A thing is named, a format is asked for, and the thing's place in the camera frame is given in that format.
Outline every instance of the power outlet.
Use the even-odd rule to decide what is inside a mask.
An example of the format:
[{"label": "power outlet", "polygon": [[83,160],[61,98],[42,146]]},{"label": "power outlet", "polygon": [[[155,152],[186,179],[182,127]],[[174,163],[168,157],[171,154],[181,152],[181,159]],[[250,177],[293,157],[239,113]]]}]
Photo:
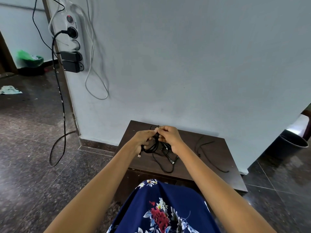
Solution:
[{"label": "power outlet", "polygon": [[71,11],[66,11],[65,22],[66,22],[67,28],[73,27],[73,28],[75,28],[75,30],[78,33],[78,37],[77,38],[73,39],[73,38],[68,36],[68,40],[71,41],[71,42],[74,41],[75,43],[78,42],[78,44],[80,46],[79,50],[75,50],[74,49],[76,47],[75,46],[76,44],[75,45],[74,44],[70,44],[70,45],[74,46],[72,48],[72,51],[78,51],[82,55],[82,60],[79,62],[80,71],[87,70],[89,65],[87,63],[87,57],[86,57],[86,52],[85,52],[85,47],[84,47],[82,28],[81,28],[81,21],[80,21],[79,15],[77,15],[76,13],[73,13]]}]

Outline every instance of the person's right hand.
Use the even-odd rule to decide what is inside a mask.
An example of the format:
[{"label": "person's right hand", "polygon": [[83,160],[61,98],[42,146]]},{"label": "person's right hand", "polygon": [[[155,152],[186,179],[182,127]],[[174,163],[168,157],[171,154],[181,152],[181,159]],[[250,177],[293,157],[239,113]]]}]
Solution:
[{"label": "person's right hand", "polygon": [[171,145],[172,151],[177,154],[178,147],[183,143],[177,128],[171,126],[161,126],[156,128],[159,136],[159,141],[166,142]]}]

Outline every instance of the hand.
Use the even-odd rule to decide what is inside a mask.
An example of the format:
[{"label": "hand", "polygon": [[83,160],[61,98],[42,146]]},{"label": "hand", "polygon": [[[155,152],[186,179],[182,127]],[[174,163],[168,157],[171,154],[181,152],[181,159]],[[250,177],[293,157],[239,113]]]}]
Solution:
[{"label": "hand", "polygon": [[161,126],[156,128],[160,134],[159,141],[166,142],[171,145],[172,151],[177,154],[178,147],[183,143],[177,128],[170,126]]},{"label": "hand", "polygon": [[149,141],[157,133],[156,130],[138,131],[129,141],[129,143],[135,146],[135,154],[139,154],[142,150],[141,145],[145,147],[149,146]]}]

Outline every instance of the left arm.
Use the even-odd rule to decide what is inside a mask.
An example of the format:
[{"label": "left arm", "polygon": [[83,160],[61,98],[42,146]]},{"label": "left arm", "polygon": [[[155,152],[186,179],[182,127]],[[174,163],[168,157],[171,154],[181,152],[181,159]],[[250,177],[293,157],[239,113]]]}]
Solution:
[{"label": "left arm", "polygon": [[155,130],[139,131],[57,215],[44,233],[94,232],[104,217],[132,159],[148,146]]}]

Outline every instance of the blue fabric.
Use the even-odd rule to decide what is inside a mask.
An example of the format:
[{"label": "blue fabric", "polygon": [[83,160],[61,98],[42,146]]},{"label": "blue fabric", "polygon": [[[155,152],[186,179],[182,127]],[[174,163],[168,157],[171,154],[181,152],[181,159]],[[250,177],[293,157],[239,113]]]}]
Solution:
[{"label": "blue fabric", "polygon": [[139,184],[107,233],[220,233],[204,199],[194,190],[156,179]]}]

